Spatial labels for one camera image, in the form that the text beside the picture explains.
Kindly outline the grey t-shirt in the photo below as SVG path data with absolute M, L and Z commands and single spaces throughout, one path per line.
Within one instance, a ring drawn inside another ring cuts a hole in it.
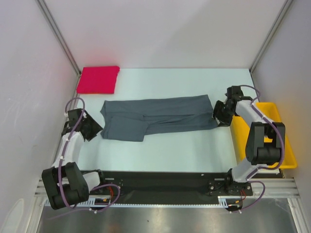
M 105 101 L 103 139 L 142 142 L 147 135 L 217 128 L 208 95 Z

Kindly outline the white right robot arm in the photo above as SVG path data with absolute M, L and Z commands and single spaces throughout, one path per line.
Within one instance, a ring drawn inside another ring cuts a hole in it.
M 285 126 L 272 121 L 244 95 L 241 86 L 231 86 L 226 100 L 211 104 L 208 95 L 146 100 L 105 101 L 100 110 L 103 126 L 96 127 L 95 142 L 87 142 L 80 153 L 86 169 L 102 170 L 108 160 L 125 165 L 130 159 L 140 168 L 157 158 L 174 133 L 214 130 L 227 127 L 233 117 L 241 117 L 249 126 L 246 157 L 225 174 L 219 190 L 237 194 L 260 169 L 277 169 L 284 159 Z

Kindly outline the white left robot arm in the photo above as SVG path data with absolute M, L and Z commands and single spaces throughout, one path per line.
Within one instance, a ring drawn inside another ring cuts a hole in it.
M 83 109 L 69 110 L 67 115 L 57 158 L 41 174 L 48 200 L 55 210 L 87 201 L 91 190 L 97 194 L 107 190 L 107 181 L 100 178 L 98 171 L 83 174 L 77 165 L 82 146 L 95 138 L 102 127 Z

